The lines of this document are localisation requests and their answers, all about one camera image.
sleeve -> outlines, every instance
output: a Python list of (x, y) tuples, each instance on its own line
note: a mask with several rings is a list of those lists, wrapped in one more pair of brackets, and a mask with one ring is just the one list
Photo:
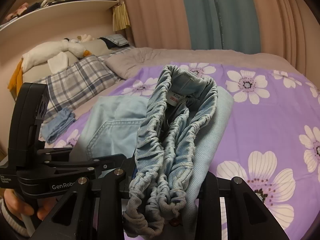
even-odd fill
[(16, 216), (12, 215), (8, 210), (4, 199), (0, 199), (0, 213), (3, 215), (4, 219), (8, 224), (20, 235), (24, 237), (29, 237), (27, 229), (24, 226), (23, 222), (19, 220)]

silver bolt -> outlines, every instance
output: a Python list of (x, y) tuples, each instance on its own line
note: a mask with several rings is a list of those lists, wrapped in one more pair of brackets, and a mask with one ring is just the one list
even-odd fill
[(113, 172), (116, 175), (121, 175), (123, 173), (123, 169), (115, 169)]
[(242, 179), (240, 177), (235, 177), (233, 180), (235, 181), (236, 184), (242, 183)]
[(85, 177), (82, 177), (82, 178), (78, 179), (78, 183), (79, 184), (84, 184), (86, 182), (87, 182), (87, 178), (85, 178)]

white clothing tag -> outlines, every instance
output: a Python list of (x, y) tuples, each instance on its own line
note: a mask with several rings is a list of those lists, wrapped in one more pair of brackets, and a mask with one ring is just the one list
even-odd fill
[(172, 106), (176, 106), (185, 96), (176, 92), (172, 92), (171, 90), (167, 93), (167, 103)]

beige wall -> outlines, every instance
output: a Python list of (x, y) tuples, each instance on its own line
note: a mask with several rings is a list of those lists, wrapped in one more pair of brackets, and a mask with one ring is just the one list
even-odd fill
[(74, 39), (80, 34), (90, 34), (98, 38), (112, 34), (112, 10), (106, 12), (87, 12), (57, 18), (20, 30), (14, 39), (1, 41), (0, 46), (0, 148), (7, 152), (9, 128), (14, 100), (7, 89), (9, 79), (21, 55), (34, 46), (46, 41)]

purple floral blanket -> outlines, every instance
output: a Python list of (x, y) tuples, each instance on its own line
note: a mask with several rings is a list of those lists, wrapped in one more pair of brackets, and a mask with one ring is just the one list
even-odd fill
[[(300, 240), (320, 210), (320, 91), (294, 73), (172, 64), (214, 78), (235, 100), (210, 171), (226, 179), (245, 179), (289, 238)], [(149, 97), (162, 68), (141, 69), (110, 95)], [(72, 124), (55, 147), (73, 144), (89, 114)], [(227, 239), (223, 198), (221, 209), (222, 239)]]

